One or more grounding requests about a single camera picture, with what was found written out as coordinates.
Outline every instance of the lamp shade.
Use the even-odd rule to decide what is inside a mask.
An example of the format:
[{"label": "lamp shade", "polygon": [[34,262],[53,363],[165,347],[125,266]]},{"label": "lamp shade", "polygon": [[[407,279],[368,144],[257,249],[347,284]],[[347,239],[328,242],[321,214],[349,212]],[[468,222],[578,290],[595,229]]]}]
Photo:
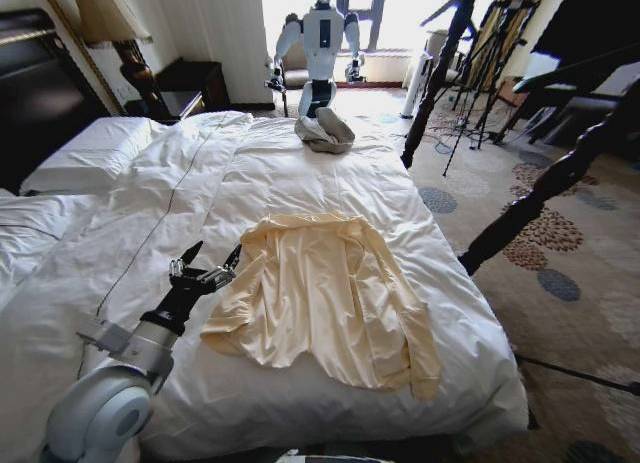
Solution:
[{"label": "lamp shade", "polygon": [[78,33],[89,46],[110,41],[151,40],[124,0],[76,0],[80,10]]}]

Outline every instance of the robot shoulder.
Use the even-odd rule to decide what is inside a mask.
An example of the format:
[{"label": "robot shoulder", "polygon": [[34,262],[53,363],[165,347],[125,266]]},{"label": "robot shoulder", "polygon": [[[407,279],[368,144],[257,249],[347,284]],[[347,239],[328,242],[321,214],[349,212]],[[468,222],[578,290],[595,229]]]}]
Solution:
[{"label": "robot shoulder", "polygon": [[289,23],[297,23],[298,25],[300,25],[300,33],[303,33],[304,31],[304,23],[302,22],[302,20],[300,18],[298,18],[298,15],[296,15],[295,13],[289,13],[287,15],[287,17],[284,20],[284,25],[287,26]]}]

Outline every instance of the wooden bedpost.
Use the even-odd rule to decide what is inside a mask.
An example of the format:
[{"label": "wooden bedpost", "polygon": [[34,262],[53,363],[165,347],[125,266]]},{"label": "wooden bedpost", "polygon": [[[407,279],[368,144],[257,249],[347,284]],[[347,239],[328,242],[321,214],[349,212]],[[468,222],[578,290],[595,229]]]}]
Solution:
[{"label": "wooden bedpost", "polygon": [[640,77],[626,91],[615,110],[596,126],[584,132],[569,152],[538,177],[528,195],[514,201],[507,211],[473,240],[459,260],[469,275],[501,251],[529,223],[540,216],[545,201],[572,187],[582,178],[591,162],[637,127],[640,108]]},{"label": "wooden bedpost", "polygon": [[420,140],[422,140],[429,116],[435,105],[436,94],[444,86],[447,68],[449,68],[451,59],[455,55],[460,37],[467,26],[469,26],[475,1],[476,0],[462,0],[456,13],[453,15],[451,25],[449,25],[447,40],[444,42],[442,50],[440,50],[440,60],[438,60],[438,64],[433,70],[433,74],[427,84],[427,94],[420,102],[420,106],[418,106],[418,112],[413,120],[407,139],[404,142],[404,152],[400,159],[405,168],[411,168],[413,164],[413,154],[418,149],[418,146],[420,146]]}]

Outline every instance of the patterned carpet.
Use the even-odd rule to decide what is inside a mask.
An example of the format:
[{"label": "patterned carpet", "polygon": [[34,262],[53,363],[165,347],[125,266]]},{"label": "patterned carpet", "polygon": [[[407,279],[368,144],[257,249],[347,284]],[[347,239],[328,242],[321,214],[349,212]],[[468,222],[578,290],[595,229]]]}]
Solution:
[{"label": "patterned carpet", "polygon": [[[299,92],[288,96],[290,116],[297,116]],[[356,134],[393,139],[400,150],[411,125],[397,116],[403,98],[403,90],[341,89],[334,106]],[[282,116],[278,103],[269,116]],[[463,138],[444,178],[448,155],[442,143],[453,144],[446,135],[456,119],[450,108],[443,98],[410,174],[461,252],[567,149],[528,144],[520,122],[504,146],[486,142],[472,151]],[[508,112],[498,105],[489,128],[499,127]],[[474,280],[521,354],[627,384],[640,381],[639,274],[640,172],[628,161],[603,155]],[[539,429],[465,458],[452,454],[441,438],[365,446],[365,453],[429,462],[640,461],[640,398],[529,364],[522,372]],[[416,460],[416,450],[424,458]]]}]

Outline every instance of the gray cloth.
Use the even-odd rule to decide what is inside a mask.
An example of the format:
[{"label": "gray cloth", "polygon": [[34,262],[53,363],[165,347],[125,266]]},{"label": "gray cloth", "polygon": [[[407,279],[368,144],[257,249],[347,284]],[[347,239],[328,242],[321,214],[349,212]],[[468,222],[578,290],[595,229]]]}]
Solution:
[{"label": "gray cloth", "polygon": [[313,151],[344,153],[353,146],[356,135],[331,108],[318,108],[317,118],[301,116],[294,130]]}]

